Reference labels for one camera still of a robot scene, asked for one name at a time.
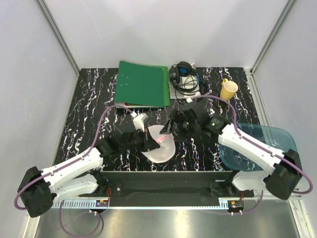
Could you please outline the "yellow mug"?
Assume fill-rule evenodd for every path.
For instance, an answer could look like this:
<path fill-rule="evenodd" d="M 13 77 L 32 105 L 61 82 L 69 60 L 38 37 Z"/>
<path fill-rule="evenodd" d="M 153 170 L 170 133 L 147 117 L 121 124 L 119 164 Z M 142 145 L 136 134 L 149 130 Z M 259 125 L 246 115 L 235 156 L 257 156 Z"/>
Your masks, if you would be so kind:
<path fill-rule="evenodd" d="M 223 79 L 222 88 L 220 91 L 221 99 L 229 101 L 234 97 L 237 91 L 238 85 L 235 82 L 228 80 L 227 78 Z"/>

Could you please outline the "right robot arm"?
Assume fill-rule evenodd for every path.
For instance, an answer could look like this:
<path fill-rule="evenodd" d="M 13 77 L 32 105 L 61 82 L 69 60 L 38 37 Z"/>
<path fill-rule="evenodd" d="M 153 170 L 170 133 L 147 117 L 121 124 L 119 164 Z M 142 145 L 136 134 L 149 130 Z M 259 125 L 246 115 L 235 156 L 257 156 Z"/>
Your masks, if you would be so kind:
<path fill-rule="evenodd" d="M 183 112 L 172 110 L 160 133 L 173 134 L 181 140 L 195 137 L 216 139 L 219 144 L 261 167 L 260 171 L 237 171 L 225 184 L 229 196 L 237 196 L 245 190 L 266 190 L 279 199 L 287 200 L 302 178 L 297 151 L 289 149 L 285 152 L 271 147 L 239 130 L 230 121 L 220 116 L 211 117 L 198 107 Z"/>

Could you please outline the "white pink mesh laundry bag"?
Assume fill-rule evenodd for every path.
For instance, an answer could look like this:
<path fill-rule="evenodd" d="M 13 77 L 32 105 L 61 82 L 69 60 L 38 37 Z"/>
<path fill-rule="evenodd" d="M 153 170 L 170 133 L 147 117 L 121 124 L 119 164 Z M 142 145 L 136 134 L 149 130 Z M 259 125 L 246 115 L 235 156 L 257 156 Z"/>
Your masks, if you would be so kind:
<path fill-rule="evenodd" d="M 151 162 L 159 164 L 169 161 L 175 154 L 176 147 L 172 134 L 160 134 L 163 125 L 152 125 L 149 127 L 151 137 L 159 144 L 160 148 L 142 154 Z"/>

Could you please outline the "blue transparent plastic bin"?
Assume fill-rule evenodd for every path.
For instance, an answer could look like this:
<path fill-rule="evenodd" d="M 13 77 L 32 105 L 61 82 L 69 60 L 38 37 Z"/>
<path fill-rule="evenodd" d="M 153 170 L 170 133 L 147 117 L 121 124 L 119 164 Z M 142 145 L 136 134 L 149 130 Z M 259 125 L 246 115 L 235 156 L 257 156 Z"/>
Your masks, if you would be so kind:
<path fill-rule="evenodd" d="M 237 126 L 246 134 L 270 147 L 280 149 L 284 152 L 287 152 L 289 149 L 297 151 L 293 137 L 280 128 L 247 123 L 237 123 Z M 262 168 L 252 160 L 222 144 L 219 145 L 219 153 L 222 162 L 230 170 L 245 172 L 262 170 Z"/>

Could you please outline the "green folder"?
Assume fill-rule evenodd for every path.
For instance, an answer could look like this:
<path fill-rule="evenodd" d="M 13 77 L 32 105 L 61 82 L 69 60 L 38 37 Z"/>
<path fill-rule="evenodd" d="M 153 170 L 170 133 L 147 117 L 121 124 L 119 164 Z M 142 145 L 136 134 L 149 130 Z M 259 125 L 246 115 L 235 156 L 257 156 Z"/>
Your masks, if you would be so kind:
<path fill-rule="evenodd" d="M 164 108 L 170 105 L 168 67 L 119 62 L 116 106 Z"/>

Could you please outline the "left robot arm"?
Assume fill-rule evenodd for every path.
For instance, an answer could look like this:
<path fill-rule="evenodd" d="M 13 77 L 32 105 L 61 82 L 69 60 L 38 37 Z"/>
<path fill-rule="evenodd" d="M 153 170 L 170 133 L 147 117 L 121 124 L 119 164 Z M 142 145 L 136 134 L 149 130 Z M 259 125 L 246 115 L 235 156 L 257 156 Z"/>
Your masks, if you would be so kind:
<path fill-rule="evenodd" d="M 26 210 L 30 217 L 35 218 L 62 200 L 82 194 L 104 195 L 106 181 L 95 170 L 131 148 L 150 152 L 160 148 L 159 139 L 155 139 L 147 128 L 133 132 L 117 131 L 98 139 L 82 153 L 60 164 L 42 170 L 33 166 L 25 172 L 18 187 L 15 208 Z"/>

